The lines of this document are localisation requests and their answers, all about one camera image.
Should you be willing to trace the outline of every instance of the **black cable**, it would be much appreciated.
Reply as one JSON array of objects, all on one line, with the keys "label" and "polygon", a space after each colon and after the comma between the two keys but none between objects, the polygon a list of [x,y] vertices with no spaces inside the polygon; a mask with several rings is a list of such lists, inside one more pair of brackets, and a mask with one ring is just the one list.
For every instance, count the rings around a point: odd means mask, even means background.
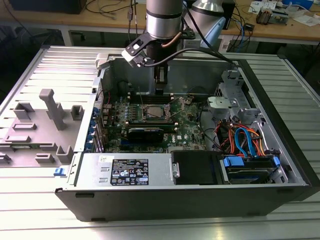
[{"label": "black cable", "polygon": [[189,15],[194,27],[196,28],[198,34],[200,35],[200,37],[202,38],[203,42],[208,46],[209,49],[211,49],[212,52],[220,55],[220,59],[223,59],[225,60],[226,62],[229,62],[230,63],[230,60],[228,58],[226,58],[225,56],[223,56],[220,52],[218,51],[215,51],[215,49],[210,45],[210,43],[206,40],[206,38],[204,37],[204,35],[202,34],[202,32],[200,31],[200,28],[198,27],[197,23],[196,23],[196,20],[194,19],[194,17],[192,16],[191,12],[189,11],[188,7],[183,4],[187,14]]},{"label": "black cable", "polygon": [[145,64],[144,62],[141,64],[142,66],[146,67],[146,68],[152,68],[152,67],[155,67],[155,66],[158,66],[158,65],[161,65],[163,63],[166,63],[172,59],[174,59],[176,56],[178,56],[179,54],[182,54],[184,52],[190,52],[190,51],[194,51],[194,52],[201,52],[201,53],[204,53],[204,54],[208,54],[208,55],[211,55],[213,57],[216,57],[218,59],[221,59],[221,60],[224,60],[224,61],[227,61],[228,63],[231,63],[231,64],[234,64],[230,59],[224,57],[224,59],[221,57],[220,54],[217,54],[216,52],[212,52],[211,50],[208,50],[206,48],[184,48],[184,49],[181,49],[173,54],[171,54],[170,56],[166,57],[165,59],[161,60],[161,61],[158,61],[156,63],[152,63],[152,64]]},{"label": "black cable", "polygon": [[242,44],[243,44],[243,45],[242,45],[242,48],[244,48],[245,46],[247,46],[247,45],[250,43],[251,36],[252,36],[253,32],[252,32],[252,31],[249,31],[249,30],[248,30],[248,32],[249,32],[249,36],[247,37],[247,39],[245,39],[245,40],[242,42]]},{"label": "black cable", "polygon": [[128,25],[128,39],[129,39],[129,43],[131,43],[131,38],[130,38],[130,30],[131,30],[131,21],[133,19],[133,7],[132,7],[132,3],[133,0],[130,0],[130,5],[129,5],[129,11],[128,11],[128,21],[129,21],[129,25]]},{"label": "black cable", "polygon": [[136,2],[136,0],[133,0],[133,3],[134,3],[135,37],[138,38],[137,2]]},{"label": "black cable", "polygon": [[[238,16],[238,17],[240,18],[240,20],[239,20],[239,21],[240,21],[240,24],[242,25],[242,27],[243,27],[243,29],[244,29],[244,28],[245,28],[245,25],[246,25],[246,21],[245,21],[245,19],[240,15],[239,8],[238,8],[237,6],[235,6],[235,9],[237,10],[238,14],[233,13],[232,15]],[[241,33],[242,33],[242,32],[241,32],[241,30],[240,30],[240,32],[239,32],[238,36],[236,37],[236,39],[234,40],[233,44],[232,44],[232,45],[229,47],[229,49],[226,51],[227,53],[229,53],[232,48],[233,48],[233,49],[236,49],[235,45],[236,45],[236,43],[237,43],[237,41],[238,41]]]},{"label": "black cable", "polygon": [[208,91],[203,86],[193,86],[186,92],[186,94],[190,94],[190,92],[196,88],[202,89],[205,92],[205,94],[209,95]]},{"label": "black cable", "polygon": [[131,21],[129,20],[129,25],[128,25],[128,39],[129,39],[129,43],[131,43],[130,28],[131,28]]},{"label": "black cable", "polygon": [[6,1],[5,0],[2,0],[3,1],[3,4],[4,4],[4,7],[6,8],[6,10],[8,11],[8,13],[11,15],[11,17],[13,17],[14,20],[16,20],[20,25],[21,27],[23,27],[25,29],[25,31],[30,35],[30,37],[33,37],[33,35],[28,31],[28,29],[13,15],[13,13],[10,11],[10,9],[8,8],[7,4],[6,4]]},{"label": "black cable", "polygon": [[202,125],[201,125],[201,116],[202,116],[202,112],[204,111],[204,108],[205,108],[206,103],[207,103],[207,101],[205,101],[205,102],[203,103],[202,108],[201,108],[201,111],[200,111],[200,114],[199,114],[199,128],[200,128],[201,132],[203,132],[203,135],[204,135],[207,139],[209,139],[216,148],[218,148],[219,145],[218,145],[211,137],[209,137],[209,136],[205,133],[205,131],[204,131],[204,129],[202,128]]},{"label": "black cable", "polygon": [[87,11],[89,11],[89,12],[91,12],[91,13],[94,13],[94,14],[109,14],[109,13],[114,13],[114,12],[117,12],[117,11],[119,11],[119,10],[122,10],[122,9],[126,9],[126,8],[129,8],[130,7],[130,5],[128,5],[128,6],[123,6],[123,7],[120,7],[120,8],[117,8],[117,9],[115,9],[115,10],[110,10],[110,11],[103,11],[103,10],[101,10],[101,11],[93,11],[93,10],[90,10],[89,8],[88,8],[88,6],[90,5],[90,4],[92,4],[93,2],[95,2],[95,1],[97,1],[97,0],[91,0],[90,2],[88,2],[86,5],[85,5],[85,9],[87,10]]}]

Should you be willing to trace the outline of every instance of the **warning label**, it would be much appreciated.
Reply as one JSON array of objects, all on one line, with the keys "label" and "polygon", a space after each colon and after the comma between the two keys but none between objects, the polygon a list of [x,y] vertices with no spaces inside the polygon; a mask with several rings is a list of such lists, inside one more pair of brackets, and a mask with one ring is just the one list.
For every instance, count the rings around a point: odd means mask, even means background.
[{"label": "warning label", "polygon": [[113,159],[111,185],[148,185],[148,159]]}]

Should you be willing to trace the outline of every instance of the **motherboard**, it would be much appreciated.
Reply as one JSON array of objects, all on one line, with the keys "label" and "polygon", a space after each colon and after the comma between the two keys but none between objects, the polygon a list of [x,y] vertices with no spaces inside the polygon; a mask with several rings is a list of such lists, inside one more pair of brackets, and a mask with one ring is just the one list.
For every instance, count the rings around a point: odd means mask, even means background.
[{"label": "motherboard", "polygon": [[122,98],[103,107],[106,153],[205,150],[198,104],[188,96]]}]

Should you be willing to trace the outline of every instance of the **aluminum extrusion table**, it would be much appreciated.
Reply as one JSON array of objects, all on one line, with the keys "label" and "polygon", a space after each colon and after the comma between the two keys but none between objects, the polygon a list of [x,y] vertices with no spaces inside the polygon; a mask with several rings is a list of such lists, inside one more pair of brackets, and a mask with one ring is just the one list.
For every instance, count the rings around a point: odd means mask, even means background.
[{"label": "aluminum extrusion table", "polygon": [[[83,104],[97,74],[95,59],[106,48],[41,49],[0,106],[0,138],[16,117],[13,108],[51,87],[64,109]],[[285,59],[236,54],[245,59],[320,177],[320,98]],[[57,239],[309,239],[320,236],[320,193],[290,202],[267,216],[123,222],[81,222],[55,196],[66,178],[55,167],[0,168],[0,238]]]}]

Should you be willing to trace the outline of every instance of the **computer case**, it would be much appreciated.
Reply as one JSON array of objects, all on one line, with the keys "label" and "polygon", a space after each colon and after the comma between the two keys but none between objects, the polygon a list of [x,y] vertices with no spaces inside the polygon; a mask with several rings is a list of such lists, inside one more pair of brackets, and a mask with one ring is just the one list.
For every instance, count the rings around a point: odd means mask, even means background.
[{"label": "computer case", "polygon": [[87,0],[9,0],[14,10],[80,14]]}]

